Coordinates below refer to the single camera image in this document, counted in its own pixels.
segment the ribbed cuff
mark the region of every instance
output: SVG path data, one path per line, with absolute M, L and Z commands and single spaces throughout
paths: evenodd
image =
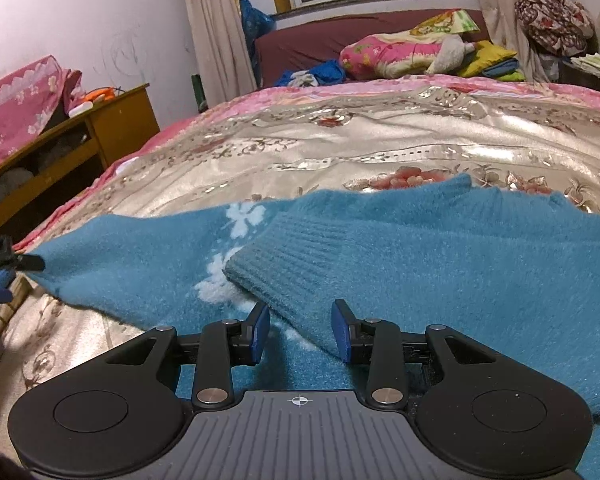
M 263 235 L 229 259 L 224 273 L 292 319 L 290 302 L 325 285 L 346 236 L 346 222 L 279 213 Z

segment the headboard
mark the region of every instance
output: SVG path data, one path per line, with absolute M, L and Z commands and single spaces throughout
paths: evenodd
M 446 10 L 352 14 L 274 30 L 256 40 L 263 87 L 273 86 L 285 70 L 307 70 L 327 60 L 337 59 L 344 47 L 369 34 L 394 34 L 409 30 Z M 482 11 L 467 12 L 480 27 L 480 32 L 466 35 L 465 40 L 488 40 Z

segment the wooden desk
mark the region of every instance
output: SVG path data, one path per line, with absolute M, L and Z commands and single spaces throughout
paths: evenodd
M 68 119 L 38 136 L 0 164 L 0 176 L 26 168 L 34 177 L 0 202 L 0 234 L 24 238 L 58 206 L 89 187 L 113 162 L 136 152 L 160 131 L 146 93 L 148 84 Z M 40 154 L 62 136 L 83 134 L 84 142 L 38 171 Z

